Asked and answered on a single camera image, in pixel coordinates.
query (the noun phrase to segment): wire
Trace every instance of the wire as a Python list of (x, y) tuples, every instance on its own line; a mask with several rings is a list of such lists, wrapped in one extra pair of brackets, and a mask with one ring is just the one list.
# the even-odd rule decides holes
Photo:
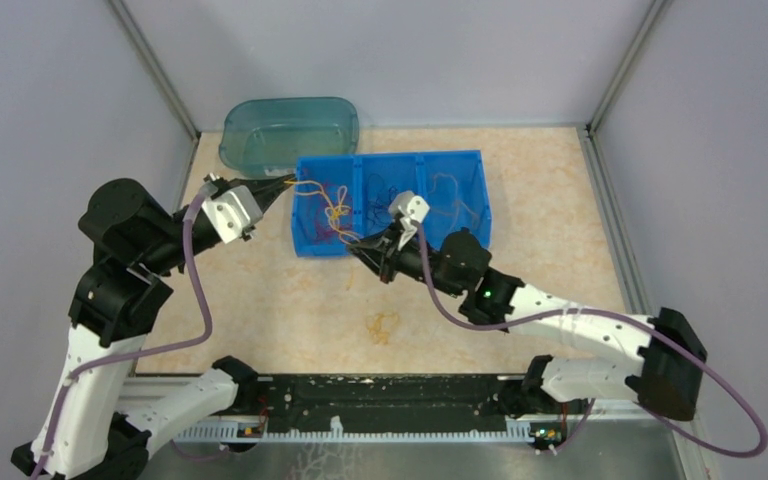
[(325, 207), (325, 217), (328, 219), (328, 226), (331, 228), (331, 230), (335, 231), (337, 233), (337, 238), (345, 243), (346, 245), (356, 242), (360, 240), (360, 236), (351, 231), (351, 230), (344, 230), (342, 225), (340, 225), (340, 219), (346, 215), (350, 215), (352, 213), (351, 207), (348, 205), (344, 205), (344, 202), (346, 200), (346, 196), (349, 193), (349, 188), (345, 185), (340, 185), (337, 188), (337, 205), (334, 205), (334, 203), (331, 201), (331, 197), (328, 196), (328, 193), (325, 191), (325, 187), (322, 186), (321, 183), (314, 181), (314, 180), (300, 180), (300, 181), (292, 181), (287, 180), (286, 182), (289, 185), (295, 185), (298, 187), (299, 185), (314, 185), (319, 187), (319, 190), (314, 190), (312, 192), (300, 192), (298, 188), (295, 189), (293, 193), (300, 197), (312, 197), (315, 195), (321, 195), (322, 198), (325, 199), (325, 202), (328, 204), (327, 207)]
[(190, 277), (190, 282), (193, 285), (193, 292), (196, 296), (196, 301), (199, 305), (202, 318), (204, 319), (204, 333), (198, 337), (190, 340), (184, 340), (181, 342), (170, 343), (160, 347), (149, 348), (147, 350), (140, 350), (137, 352), (123, 353), (119, 355), (111, 355), (109, 357), (103, 357), (96, 360), (89, 361), (82, 365), (75, 367), (74, 370), (69, 372), (61, 385), (60, 390), (57, 392), (57, 396), (54, 399), (54, 404), (51, 407), (51, 417), (48, 420), (48, 430), (45, 433), (42, 444), (42, 453), (40, 454), (39, 462), (34, 467), (31, 473), (31, 480), (37, 480), (45, 469), (45, 464), (48, 461), (49, 455), (51, 455), (51, 446), (54, 444), (55, 432), (57, 431), (57, 425), (60, 423), (60, 416), (63, 413), (63, 405), (66, 403), (66, 396), (69, 393), (69, 387), (78, 382), (79, 376), (85, 371), (91, 368), (98, 368), (104, 365), (110, 365), (113, 363), (124, 362), (129, 360), (137, 360), (139, 358), (148, 357), (151, 355), (157, 355), (160, 353), (167, 353), (174, 350), (180, 350), (182, 348), (188, 348), (210, 338), (213, 333), (213, 317), (210, 314), (210, 308), (207, 305), (207, 298), (204, 295), (204, 289), (201, 286), (201, 280), (199, 279), (198, 270), (196, 269), (195, 255), (193, 254), (193, 222), (201, 209), (201, 205), (207, 198), (208, 193), (205, 187), (196, 194), (193, 201), (187, 207), (187, 211), (184, 213), (183, 221), (183, 243), (184, 243), (184, 264), (187, 267), (187, 273)]
[(425, 285), (428, 287), (428, 293), (431, 295), (431, 301), (434, 303), (434, 306), (437, 307), (437, 310), (440, 312), (440, 314), (443, 315), (443, 317), (449, 320), (450, 322), (454, 323), (459, 327), (466, 328), (468, 330), (492, 331), (492, 330), (502, 330), (505, 328), (516, 327), (518, 325), (523, 325), (525, 323), (536, 322), (538, 320), (543, 320), (546, 318), (557, 317), (557, 316), (564, 316), (572, 313), (577, 315), (584, 314), (584, 315), (593, 315), (597, 317), (608, 318), (608, 319), (623, 323), (625, 325), (634, 327), (642, 332), (645, 332), (651, 335), (656, 340), (660, 341), (661, 343), (673, 349), (676, 353), (678, 353), (679, 355), (687, 359), (696, 368), (702, 370), (709, 377), (711, 377), (711, 379), (714, 380), (714, 382), (716, 382), (720, 387), (722, 387), (723, 390), (725, 390), (731, 396), (731, 398), (733, 398), (734, 401), (737, 402), (737, 404), (743, 409), (743, 411), (746, 412), (746, 414), (749, 416), (749, 419), (752, 421), (752, 423), (755, 424), (755, 428), (758, 429), (758, 436), (759, 436), (758, 444), (755, 446), (755, 448), (752, 448), (750, 450), (745, 450), (745, 451), (728, 450), (722, 447), (718, 447), (716, 445), (712, 445), (690, 433), (687, 433), (686, 431), (680, 429), (678, 426), (674, 425), (672, 422), (668, 421), (667, 419), (661, 417), (660, 415), (654, 412), (651, 412), (645, 408), (644, 410), (646, 410), (649, 414), (655, 417), (655, 419), (657, 419), (658, 421), (660, 421), (661, 423), (669, 427), (671, 430), (681, 435), (682, 437), (686, 438), (687, 440), (690, 440), (691, 442), (699, 445), (700, 447), (707, 448), (708, 450), (719, 453), (721, 455), (734, 457), (734, 458), (750, 458), (750, 457), (755, 457), (760, 455), (761, 453), (764, 452), (764, 450), (767, 449), (767, 445), (768, 445), (767, 427), (764, 425), (764, 422), (761, 421), (761, 417), (758, 415), (755, 409), (753, 409), (752, 406), (749, 405), (749, 402), (747, 402), (746, 399), (743, 398), (743, 396), (740, 395), (740, 393), (738, 393), (737, 390), (730, 383), (728, 383), (714, 369), (712, 369), (707, 364), (705, 364), (705, 362), (696, 358), (692, 353), (688, 352), (684, 347), (674, 342), (672, 339), (670, 339), (666, 335), (662, 334), (657, 330), (648, 328), (642, 325), (641, 323), (635, 320), (632, 320), (626, 315), (616, 313), (616, 312), (611, 312), (609, 310), (600, 310), (596, 308), (566, 308), (566, 309), (548, 310), (545, 312), (536, 313), (534, 315), (529, 315), (526, 317), (511, 320), (509, 322), (497, 323), (495, 325), (473, 325), (471, 323), (465, 322), (453, 316), (446, 310), (443, 304), (440, 303), (440, 298), (437, 296), (437, 291), (434, 289), (434, 283), (431, 277), (431, 263), (428, 259), (428, 243), (425, 240), (425, 229), (422, 227), (422, 224), (419, 222), (414, 221), (413, 225), (417, 227), (417, 234), (419, 235), (419, 249), (420, 249), (420, 257), (422, 260), (423, 280), (425, 282)]
[[(575, 435), (581, 430), (581, 427), (584, 426), (584, 422), (586, 422), (587, 419), (590, 418), (590, 414), (593, 413), (594, 403), (596, 403), (596, 400), (590, 400), (589, 402), (587, 402), (587, 406), (584, 408), (584, 415), (581, 416), (581, 420), (579, 420), (578, 423), (576, 423), (575, 426), (572, 427), (572, 431), (565, 439), (563, 439), (563, 443), (561, 443), (560, 445), (552, 449), (552, 453), (557, 455), (561, 453), (565, 448), (567, 448), (567, 446), (570, 444), (570, 441), (572, 441), (573, 437), (575, 437)], [(567, 413), (565, 409), (564, 420), (563, 420), (564, 427), (562, 428), (566, 428), (566, 417), (567, 417)]]

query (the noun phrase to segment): plastic container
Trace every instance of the plastic container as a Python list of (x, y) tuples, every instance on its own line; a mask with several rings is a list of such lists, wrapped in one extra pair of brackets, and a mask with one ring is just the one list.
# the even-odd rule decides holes
[[(464, 227), (484, 248), (490, 246), (493, 217), (477, 150), (303, 157), (296, 176), (322, 183), (332, 203), (337, 189), (345, 185), (344, 203), (351, 213), (341, 218), (341, 227), (361, 238), (387, 228), (392, 221), (390, 202), (411, 190), (431, 206), (423, 225), (432, 247), (439, 249), (448, 234)], [(301, 193), (318, 190), (311, 185), (296, 188)], [(296, 255), (347, 255), (345, 244), (328, 226), (325, 206), (321, 195), (295, 196), (291, 230)]]
[(338, 97), (251, 100), (225, 118), (219, 158), (248, 178), (292, 173), (302, 156), (354, 153), (357, 110)]

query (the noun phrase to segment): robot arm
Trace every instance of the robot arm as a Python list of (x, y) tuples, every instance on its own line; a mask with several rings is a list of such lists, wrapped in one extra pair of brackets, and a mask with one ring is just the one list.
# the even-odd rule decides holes
[[(425, 282), (415, 233), (428, 210), (421, 197), (403, 192), (390, 207), (393, 223), (350, 245), (349, 251), (384, 283), (398, 273)], [(465, 229), (448, 235), (439, 251), (430, 245), (426, 251), (434, 289), (465, 296), (458, 312), (476, 325), (473, 329), (498, 329), (494, 325), (546, 314), (505, 331), (541, 336), (597, 357), (537, 357), (526, 375), (526, 388), (539, 388), (555, 402), (626, 399), (667, 418), (693, 418), (702, 371), (647, 333), (665, 334), (704, 362), (707, 352), (681, 313), (664, 308), (657, 317), (625, 316), (645, 330), (633, 328), (610, 318), (617, 314), (585, 308), (495, 270), (490, 252)]]
[[(291, 178), (206, 178), (210, 194), (193, 222), (193, 253), (219, 242), (250, 239), (255, 224)], [(384, 283), (397, 273), (424, 281), (422, 248), (415, 235), (417, 222), (428, 211), (421, 197), (400, 194), (390, 208), (393, 224), (350, 245), (349, 251)], [(12, 462), (26, 474), (44, 461), (45, 471), (56, 479), (135, 479), (149, 458), (180, 431), (214, 412), (256, 403), (257, 374), (226, 357), (170, 396), (116, 412), (131, 362), (96, 363), (122, 355), (134, 358), (141, 351), (159, 309), (172, 294), (161, 277), (184, 264), (183, 218), (184, 210), (167, 214), (129, 179), (105, 184), (90, 199), (78, 225), (95, 244), (94, 262), (79, 281), (69, 310), (69, 351), (49, 417), (33, 442), (13, 452)], [(490, 253), (467, 231), (450, 234), (439, 251), (428, 247), (428, 257), (433, 288), (465, 295), (459, 312), (473, 325), (492, 329), (511, 318), (560, 310), (559, 315), (510, 331), (540, 335), (597, 357), (537, 357), (525, 375), (523, 391), (536, 391), (555, 405), (579, 398), (631, 399), (668, 418), (692, 418), (701, 371), (649, 334), (605, 316), (584, 314), (572, 302), (491, 268)], [(705, 350), (680, 313), (663, 309), (658, 317), (632, 318), (704, 361)], [(72, 378), (82, 368), (86, 372)], [(62, 421), (56, 422), (55, 415)], [(47, 450), (49, 423), (57, 423), (57, 428)]]
[[(210, 193), (193, 222), (193, 254), (219, 242), (251, 238), (255, 224), (291, 178), (206, 178)], [(182, 209), (170, 216), (130, 179), (108, 182), (93, 194), (78, 226), (95, 244), (94, 262), (78, 282), (69, 309), (72, 325), (59, 392), (37, 438), (12, 456), (26, 474), (44, 461), (44, 470), (58, 479), (136, 478), (181, 430), (214, 412), (253, 401), (257, 374), (227, 357), (153, 405), (114, 411), (132, 362), (105, 364), (105, 359), (134, 358), (142, 350), (160, 307), (172, 294), (160, 277), (184, 265), (184, 213)], [(74, 373), (82, 369), (80, 375)], [(56, 424), (56, 433), (47, 446), (50, 423)]]

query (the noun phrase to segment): gray wall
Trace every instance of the gray wall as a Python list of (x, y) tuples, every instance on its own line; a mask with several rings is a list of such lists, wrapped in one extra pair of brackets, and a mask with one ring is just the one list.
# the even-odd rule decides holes
[[(768, 426), (768, 2), (675, 2), (599, 138), (654, 304), (687, 314)], [(703, 390), (713, 440), (752, 446)], [(768, 478), (768, 453), (720, 461)]]
[(132, 176), (168, 207), (188, 151), (104, 2), (0, 1), (0, 478), (54, 394), (89, 195)]
[(128, 0), (201, 130), (338, 95), (364, 125), (585, 122), (651, 0)]

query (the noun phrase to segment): blue bin divider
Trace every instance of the blue bin divider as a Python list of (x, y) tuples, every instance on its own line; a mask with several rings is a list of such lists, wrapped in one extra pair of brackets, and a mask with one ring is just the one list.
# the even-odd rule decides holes
[[(360, 237), (384, 230), (391, 222), (387, 211), (390, 202), (411, 190), (431, 206), (423, 225), (432, 247), (439, 249), (449, 233), (463, 227), (484, 248), (490, 245), (492, 215), (481, 152), (477, 150), (301, 157), (296, 176), (325, 185), (334, 202), (339, 186), (346, 185), (352, 214), (344, 217), (343, 225), (351, 226)], [(316, 190), (307, 185), (296, 188), (300, 192)], [(325, 206), (319, 195), (295, 196), (291, 230), (296, 255), (347, 254), (337, 234), (328, 228)]]

